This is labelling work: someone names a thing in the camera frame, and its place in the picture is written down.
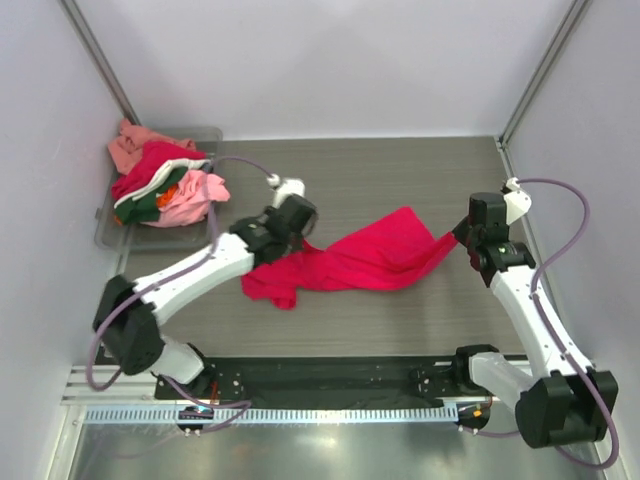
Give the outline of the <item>magenta t shirt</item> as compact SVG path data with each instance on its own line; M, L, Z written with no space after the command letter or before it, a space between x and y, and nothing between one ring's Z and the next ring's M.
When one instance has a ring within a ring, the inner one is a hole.
M414 210L397 209L376 222L318 249L308 242L285 258L241 278L250 299L292 310L300 289L396 291L435 270L456 247L452 233L434 237Z

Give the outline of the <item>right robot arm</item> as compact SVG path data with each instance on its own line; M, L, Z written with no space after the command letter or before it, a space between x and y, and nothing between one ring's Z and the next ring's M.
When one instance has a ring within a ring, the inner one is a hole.
M522 190L473 193L455 239L509 316L525 349L528 372L490 346L467 348L466 379L501 400L532 448L598 442L619 391L609 371L597 370L564 329L541 285L528 247L510 239L510 226L531 207Z

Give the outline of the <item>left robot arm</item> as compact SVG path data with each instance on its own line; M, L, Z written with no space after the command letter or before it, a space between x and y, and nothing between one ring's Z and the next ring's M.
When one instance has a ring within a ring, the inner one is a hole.
M98 342L119 373L153 373L201 395L214 380L214 367L193 345L162 334L162 325L215 287L300 249L316 218L315 205L292 194L258 216L238 220L212 246L159 272L135 281L112 277L93 320Z

